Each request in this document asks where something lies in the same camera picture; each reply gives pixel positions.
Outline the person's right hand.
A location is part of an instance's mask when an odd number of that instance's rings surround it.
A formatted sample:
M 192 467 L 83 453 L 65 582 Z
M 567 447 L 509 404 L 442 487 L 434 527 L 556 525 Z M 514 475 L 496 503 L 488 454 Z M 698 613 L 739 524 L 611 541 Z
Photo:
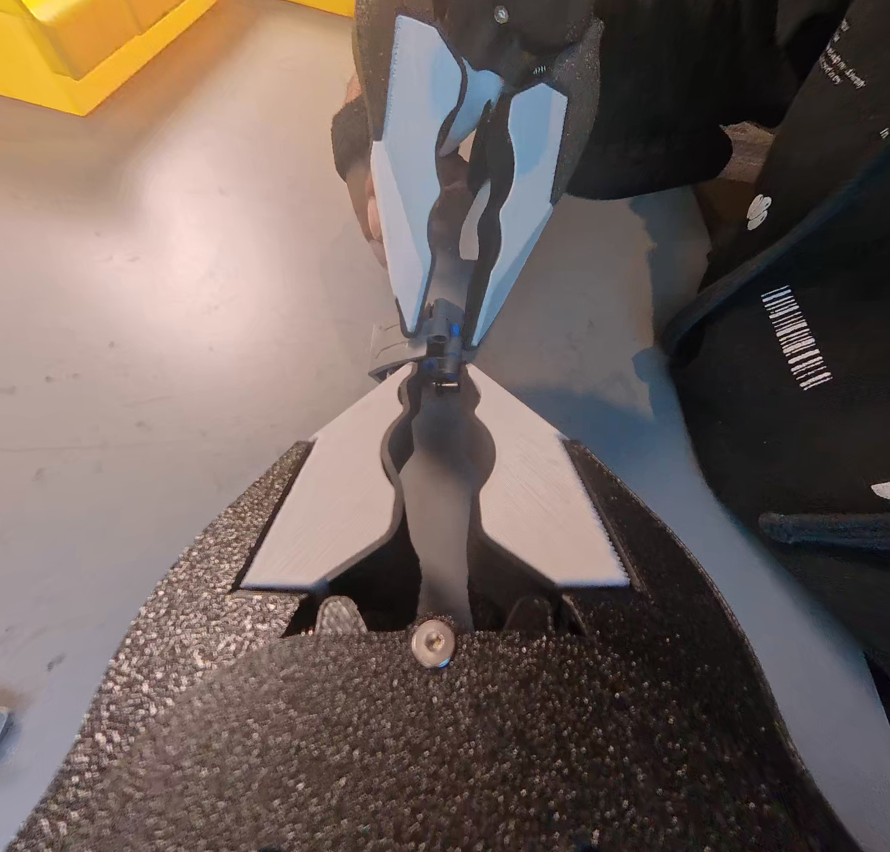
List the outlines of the person's right hand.
M 345 182 L 362 235 L 377 263 L 386 269 L 383 233 L 377 209 L 370 158 L 364 157 L 353 162 L 346 173 Z

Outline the grey desk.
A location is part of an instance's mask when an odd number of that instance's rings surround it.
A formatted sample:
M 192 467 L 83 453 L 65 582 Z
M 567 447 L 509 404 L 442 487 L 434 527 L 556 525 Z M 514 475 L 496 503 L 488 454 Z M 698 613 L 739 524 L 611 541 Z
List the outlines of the grey desk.
M 2 846 L 181 552 L 371 389 L 394 317 L 337 176 L 350 22 L 218 0 L 91 115 L 2 100 Z M 690 190 L 556 208 L 481 368 L 689 548 L 820 789 L 888 850 L 888 725 L 860 646 L 721 507 L 655 332 L 709 239 Z

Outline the grey toy joint assembly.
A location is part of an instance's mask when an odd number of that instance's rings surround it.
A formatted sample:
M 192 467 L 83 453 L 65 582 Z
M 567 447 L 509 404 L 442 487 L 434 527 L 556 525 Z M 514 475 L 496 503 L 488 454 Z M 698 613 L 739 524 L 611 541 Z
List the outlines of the grey toy joint assembly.
M 369 376 L 377 382 L 404 365 L 416 363 L 426 380 L 439 389 L 459 388 L 461 368 L 475 349 L 465 345 L 464 311 L 447 299 L 427 304 L 417 335 L 407 337 L 400 324 L 375 324 L 369 351 Z

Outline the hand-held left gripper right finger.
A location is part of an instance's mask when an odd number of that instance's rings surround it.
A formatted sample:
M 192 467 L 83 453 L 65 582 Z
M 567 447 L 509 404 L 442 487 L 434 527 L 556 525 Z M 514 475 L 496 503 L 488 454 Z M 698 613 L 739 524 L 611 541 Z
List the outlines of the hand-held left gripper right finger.
M 561 589 L 625 588 L 629 577 L 554 426 L 469 365 L 476 418 L 494 444 L 480 492 L 484 535 Z

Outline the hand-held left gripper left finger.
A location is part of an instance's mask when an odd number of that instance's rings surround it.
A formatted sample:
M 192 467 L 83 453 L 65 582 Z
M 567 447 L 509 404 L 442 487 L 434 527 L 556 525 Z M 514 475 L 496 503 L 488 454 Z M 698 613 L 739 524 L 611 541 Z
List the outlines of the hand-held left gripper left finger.
M 316 591 L 390 541 L 414 451 L 417 365 L 405 364 L 311 439 L 242 577 L 251 591 Z

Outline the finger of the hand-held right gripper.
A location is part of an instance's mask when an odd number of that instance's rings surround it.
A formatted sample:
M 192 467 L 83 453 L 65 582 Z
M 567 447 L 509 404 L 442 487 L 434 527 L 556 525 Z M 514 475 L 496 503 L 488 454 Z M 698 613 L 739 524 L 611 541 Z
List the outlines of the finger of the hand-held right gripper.
M 400 14 L 383 134 L 371 170 L 388 274 L 406 335 L 417 333 L 432 276 L 429 223 L 439 200 L 439 132 L 461 97 L 463 68 L 428 23 Z
M 489 198 L 477 226 L 467 294 L 467 346 L 478 347 L 553 212 L 553 179 L 568 100 L 530 88 L 498 100 L 485 131 Z

